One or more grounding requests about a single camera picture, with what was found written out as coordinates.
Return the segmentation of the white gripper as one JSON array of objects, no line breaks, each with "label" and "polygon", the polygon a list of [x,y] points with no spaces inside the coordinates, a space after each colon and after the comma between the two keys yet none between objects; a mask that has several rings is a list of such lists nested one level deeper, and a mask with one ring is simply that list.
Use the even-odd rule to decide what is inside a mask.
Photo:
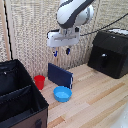
[{"label": "white gripper", "polygon": [[[77,44],[80,38],[80,29],[78,27],[69,29],[56,29],[47,33],[47,45],[53,47],[53,55],[57,57],[58,50],[55,47],[70,46]],[[70,54],[71,48],[66,49],[66,55]]]}]

